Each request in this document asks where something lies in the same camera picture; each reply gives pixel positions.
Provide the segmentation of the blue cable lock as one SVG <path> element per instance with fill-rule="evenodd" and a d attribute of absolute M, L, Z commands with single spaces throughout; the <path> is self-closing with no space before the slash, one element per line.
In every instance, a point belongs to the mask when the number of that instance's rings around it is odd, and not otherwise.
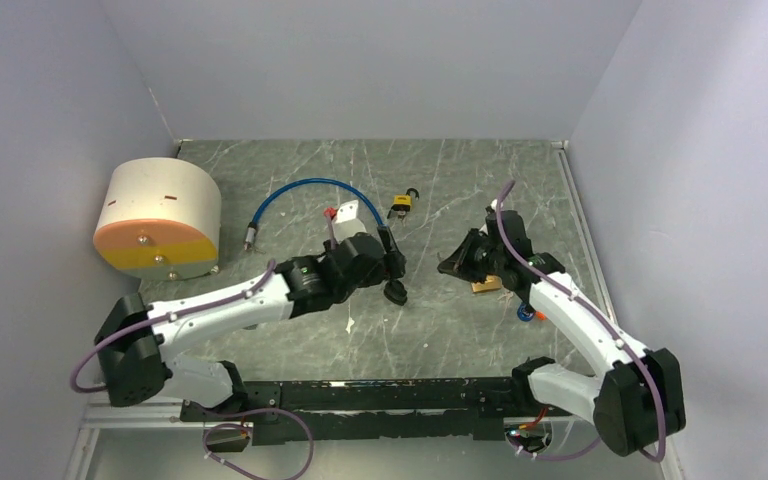
<path fill-rule="evenodd" d="M 254 208 L 244 227 L 243 249 L 246 252 L 257 248 L 267 211 L 279 203 L 290 205 L 293 200 L 297 203 L 302 200 L 312 200 L 314 205 L 320 206 L 325 206 L 327 200 L 356 200 L 366 209 L 377 226 L 387 225 L 383 213 L 375 202 L 349 181 L 326 177 L 302 178 L 277 187 Z"/>

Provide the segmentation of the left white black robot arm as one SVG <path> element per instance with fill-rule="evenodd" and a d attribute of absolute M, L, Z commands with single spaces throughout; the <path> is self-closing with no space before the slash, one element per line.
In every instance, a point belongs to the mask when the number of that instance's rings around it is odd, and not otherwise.
<path fill-rule="evenodd" d="M 235 364 L 186 351 L 237 330 L 326 311 L 371 286 L 383 285 L 389 301 L 405 304 L 406 258 L 388 228 L 377 232 L 356 233 L 319 255 L 271 261 L 257 277 L 189 298 L 120 298 L 94 339 L 110 404 L 131 407 L 167 396 L 193 401 L 222 420 L 237 418 L 248 394 Z"/>

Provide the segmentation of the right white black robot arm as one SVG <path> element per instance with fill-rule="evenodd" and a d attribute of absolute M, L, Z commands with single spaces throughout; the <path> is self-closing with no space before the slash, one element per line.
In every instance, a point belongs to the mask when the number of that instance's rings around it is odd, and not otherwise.
<path fill-rule="evenodd" d="M 468 283 L 498 278 L 527 312 L 547 316 L 591 367 L 587 376 L 548 357 L 526 361 L 511 374 L 510 402 L 519 413 L 557 407 L 593 425 L 620 456 L 662 446 L 685 428 L 676 356 L 613 325 L 554 256 L 534 252 L 518 213 L 489 211 L 484 226 L 470 229 L 437 270 Z"/>

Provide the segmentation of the yellow black padlock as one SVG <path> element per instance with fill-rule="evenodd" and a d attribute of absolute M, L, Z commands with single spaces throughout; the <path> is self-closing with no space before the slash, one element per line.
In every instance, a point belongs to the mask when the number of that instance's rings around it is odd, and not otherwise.
<path fill-rule="evenodd" d="M 419 191 L 415 188 L 408 188 L 404 194 L 395 195 L 387 214 L 387 219 L 396 219 L 404 222 L 406 216 L 413 209 L 413 202 L 420 197 Z"/>

